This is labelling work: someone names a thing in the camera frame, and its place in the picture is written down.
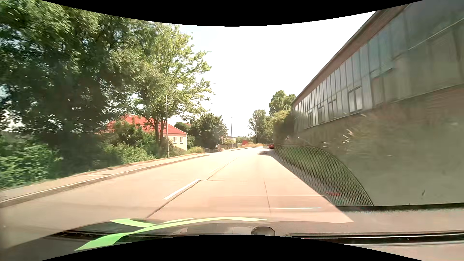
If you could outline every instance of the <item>building facade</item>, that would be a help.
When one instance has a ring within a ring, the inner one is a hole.
[[[464,202],[464,1],[375,12],[292,104],[375,206]]]

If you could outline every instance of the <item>fence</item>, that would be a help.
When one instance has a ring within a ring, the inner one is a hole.
[[[217,149],[209,149],[209,148],[202,148],[205,153],[214,153],[214,152],[220,152],[220,150]]]
[[[237,143],[229,143],[229,144],[218,144],[218,150],[230,150],[236,149]]]

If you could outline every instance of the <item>windshield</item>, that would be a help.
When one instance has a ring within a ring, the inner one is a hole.
[[[115,220],[462,231],[463,19],[461,0],[231,27],[2,0],[2,245]]]

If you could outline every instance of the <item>pole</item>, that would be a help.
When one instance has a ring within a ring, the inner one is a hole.
[[[233,117],[234,117],[234,116],[231,117],[231,139],[232,139],[232,144],[233,144],[233,136],[232,136],[232,118],[233,118]]]
[[[258,119],[255,122],[255,133],[256,133],[256,146],[258,146]]]
[[[166,94],[166,148],[168,149],[169,158],[169,132],[168,132],[168,95]]]

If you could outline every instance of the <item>house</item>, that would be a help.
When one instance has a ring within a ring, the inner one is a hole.
[[[146,132],[151,132],[155,131],[155,129],[151,126],[144,126],[147,120],[144,117],[140,117],[138,115],[127,115],[123,118],[125,121],[128,123],[132,124],[132,121],[134,121],[135,124],[140,124],[142,126],[142,129]],[[108,123],[108,129],[112,130],[112,125],[116,121],[112,121]],[[166,127],[164,127],[163,130],[163,137],[166,136]],[[181,148],[183,150],[187,150],[187,133],[183,132],[176,127],[172,126],[171,124],[168,124],[168,137],[173,141],[174,146]]]

